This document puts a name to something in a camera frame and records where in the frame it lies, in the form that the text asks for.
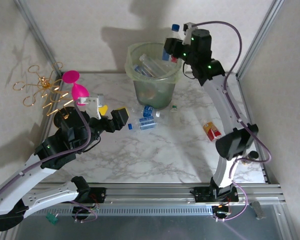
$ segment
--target white wall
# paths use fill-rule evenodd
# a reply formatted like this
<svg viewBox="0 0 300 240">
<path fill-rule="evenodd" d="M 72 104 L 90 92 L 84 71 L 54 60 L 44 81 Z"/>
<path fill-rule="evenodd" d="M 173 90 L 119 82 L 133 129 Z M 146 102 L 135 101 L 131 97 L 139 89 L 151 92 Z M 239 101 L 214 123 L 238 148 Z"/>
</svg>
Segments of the white wall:
<svg viewBox="0 0 300 240">
<path fill-rule="evenodd" d="M 12 89 L 17 81 L 37 83 L 36 76 L 27 72 L 32 64 L 50 69 L 14 2 L 0 0 L 0 184 L 20 168 L 40 141 L 41 106 L 23 106 L 27 93 Z"/>
<path fill-rule="evenodd" d="M 242 84 L 300 239 L 300 1 L 285 1 Z"/>
<path fill-rule="evenodd" d="M 226 21 L 242 34 L 245 56 L 272 0 L 26 0 L 38 26 L 65 69 L 124 73 L 127 47 L 164 41 L 171 25 Z M 204 26 L 213 57 L 230 69 L 238 38 L 226 26 Z"/>
</svg>

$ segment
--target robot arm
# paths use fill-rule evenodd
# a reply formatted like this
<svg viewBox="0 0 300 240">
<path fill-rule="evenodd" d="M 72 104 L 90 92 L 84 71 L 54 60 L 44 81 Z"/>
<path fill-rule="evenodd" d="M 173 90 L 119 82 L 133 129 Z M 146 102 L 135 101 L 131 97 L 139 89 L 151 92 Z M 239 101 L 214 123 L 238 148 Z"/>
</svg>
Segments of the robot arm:
<svg viewBox="0 0 300 240">
<path fill-rule="evenodd" d="M 101 100 L 99 95 L 85 97 L 80 103 L 91 104 L 87 110 L 93 110 L 95 114 L 102 105 Z M 13 228 L 41 209 L 62 202 L 82 202 L 88 197 L 90 188 L 82 176 L 44 192 L 28 192 L 44 178 L 76 159 L 76 154 L 84 152 L 103 131 L 119 131 L 128 121 L 125 108 L 113 110 L 112 119 L 96 115 L 97 118 L 90 117 L 86 112 L 79 113 L 74 107 L 66 107 L 55 115 L 54 123 L 59 128 L 57 132 L 45 139 L 24 166 L 0 185 L 0 231 Z"/>
<path fill-rule="evenodd" d="M 184 40 L 166 39 L 164 49 L 175 58 L 191 66 L 193 76 L 211 97 L 220 115 L 225 136 L 215 143 L 220 155 L 216 172 L 210 181 L 209 194 L 214 200 L 222 200 L 233 192 L 233 177 L 236 159 L 246 154 L 253 142 L 252 136 L 241 123 L 257 134 L 257 125 L 250 125 L 242 114 L 226 81 L 225 71 L 219 61 L 211 58 L 211 36 L 208 30 L 192 27 L 186 23 Z"/>
</svg>

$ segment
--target marble surface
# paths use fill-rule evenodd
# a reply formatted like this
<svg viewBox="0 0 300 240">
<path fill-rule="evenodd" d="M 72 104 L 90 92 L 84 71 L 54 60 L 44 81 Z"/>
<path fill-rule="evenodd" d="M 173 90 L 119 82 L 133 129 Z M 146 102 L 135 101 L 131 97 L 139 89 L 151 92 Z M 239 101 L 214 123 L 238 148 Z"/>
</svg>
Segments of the marble surface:
<svg viewBox="0 0 300 240">
<path fill-rule="evenodd" d="M 91 93 L 104 94 L 109 115 L 113 109 L 138 106 L 133 81 L 125 74 L 84 73 L 78 83 Z M 228 83 L 245 112 L 234 75 Z M 218 112 L 199 82 L 184 76 L 175 87 L 171 103 L 178 107 L 176 123 L 171 124 L 167 107 L 161 112 L 164 119 L 154 129 L 131 131 L 126 125 L 114 133 L 103 132 L 97 147 L 77 155 L 76 160 L 43 182 L 65 182 L 83 176 L 89 183 L 209 183 L 219 155 L 202 126 L 205 120 L 212 120 L 223 133 Z M 51 126 L 49 135 L 55 131 L 56 127 Z M 256 163 L 240 163 L 234 179 L 238 183 L 265 182 L 261 166 Z"/>
</svg>

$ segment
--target small blue cap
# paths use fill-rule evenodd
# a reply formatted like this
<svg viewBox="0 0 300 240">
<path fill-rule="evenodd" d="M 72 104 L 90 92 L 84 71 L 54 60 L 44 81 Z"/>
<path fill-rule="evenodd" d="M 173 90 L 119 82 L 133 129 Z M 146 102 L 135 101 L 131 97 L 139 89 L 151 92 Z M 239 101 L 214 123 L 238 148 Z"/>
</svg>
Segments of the small blue cap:
<svg viewBox="0 0 300 240">
<path fill-rule="evenodd" d="M 171 30 L 175 32 L 179 32 L 180 26 L 178 24 L 172 24 Z"/>
</svg>

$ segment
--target translucent plastic bucket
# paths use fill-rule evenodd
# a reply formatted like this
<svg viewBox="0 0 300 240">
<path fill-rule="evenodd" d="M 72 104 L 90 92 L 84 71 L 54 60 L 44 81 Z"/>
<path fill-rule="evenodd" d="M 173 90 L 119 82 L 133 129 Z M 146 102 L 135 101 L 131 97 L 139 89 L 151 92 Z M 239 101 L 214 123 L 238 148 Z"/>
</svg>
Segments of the translucent plastic bucket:
<svg viewBox="0 0 300 240">
<path fill-rule="evenodd" d="M 149 78 L 134 70 L 134 65 L 141 66 L 139 58 L 146 54 L 152 59 L 162 59 L 164 44 L 160 42 L 136 43 L 128 47 L 124 65 L 126 74 L 133 80 L 136 98 L 142 105 L 163 109 L 169 105 L 175 86 L 181 77 L 182 61 L 179 59 L 175 68 L 160 78 Z"/>
</svg>

